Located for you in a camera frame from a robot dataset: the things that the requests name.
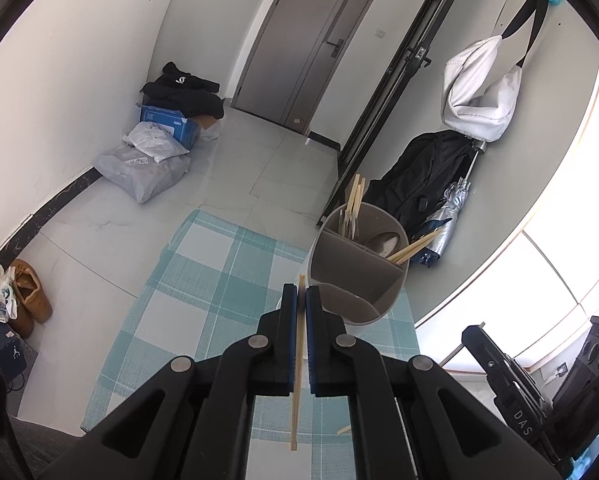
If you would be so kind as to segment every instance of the white tote bag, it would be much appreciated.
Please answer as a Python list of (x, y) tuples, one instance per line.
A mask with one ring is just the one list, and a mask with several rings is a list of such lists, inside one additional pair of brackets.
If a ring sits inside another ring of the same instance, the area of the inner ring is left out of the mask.
[(526, 55), (510, 72), (488, 86), (483, 95), (476, 96), (475, 93), (486, 80), (502, 41), (519, 30), (535, 12), (526, 54), (529, 52), (547, 8), (548, 0), (526, 0), (501, 36), (477, 41), (446, 63), (441, 99), (441, 120), (446, 126), (486, 142), (502, 136), (515, 112), (521, 67)]

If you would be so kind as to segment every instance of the door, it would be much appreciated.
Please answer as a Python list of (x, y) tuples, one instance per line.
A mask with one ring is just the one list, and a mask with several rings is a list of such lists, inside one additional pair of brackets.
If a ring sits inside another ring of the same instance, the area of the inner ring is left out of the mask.
[(406, 85), (422, 65), (426, 67), (431, 63), (426, 55), (454, 1), (424, 0), (340, 153), (338, 161), (340, 177), (324, 208), (320, 223), (343, 202), (346, 186), (355, 176), (361, 161), (369, 152), (372, 143), (406, 89)]
[(233, 106), (304, 131), (370, 2), (277, 0)]

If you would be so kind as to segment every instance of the tiled floor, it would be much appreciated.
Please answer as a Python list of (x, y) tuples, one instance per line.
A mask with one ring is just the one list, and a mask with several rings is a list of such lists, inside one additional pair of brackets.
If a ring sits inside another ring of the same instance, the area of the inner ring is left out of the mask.
[(19, 416), (72, 434), (121, 323), (159, 253), (193, 209), (308, 249), (337, 180), (336, 152), (229, 108), (189, 172), (139, 205), (100, 179), (24, 249), (54, 314), (29, 339), (39, 357)]

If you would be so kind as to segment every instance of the gray door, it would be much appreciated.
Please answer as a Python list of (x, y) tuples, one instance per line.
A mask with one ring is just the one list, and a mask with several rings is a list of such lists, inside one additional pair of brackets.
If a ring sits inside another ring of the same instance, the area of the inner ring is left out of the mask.
[(370, 0), (278, 0), (233, 106), (301, 132)]

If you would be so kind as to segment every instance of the triangular cutout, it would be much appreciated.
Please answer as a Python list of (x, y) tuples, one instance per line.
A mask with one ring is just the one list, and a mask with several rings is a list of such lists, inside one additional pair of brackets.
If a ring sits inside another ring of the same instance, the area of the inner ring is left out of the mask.
[(438, 392), (465, 456), (472, 457), (500, 443), (499, 436), (446, 389)]
[(166, 394), (162, 390), (154, 392), (117, 426), (108, 430), (102, 438), (102, 444), (128, 458), (137, 458), (164, 397)]

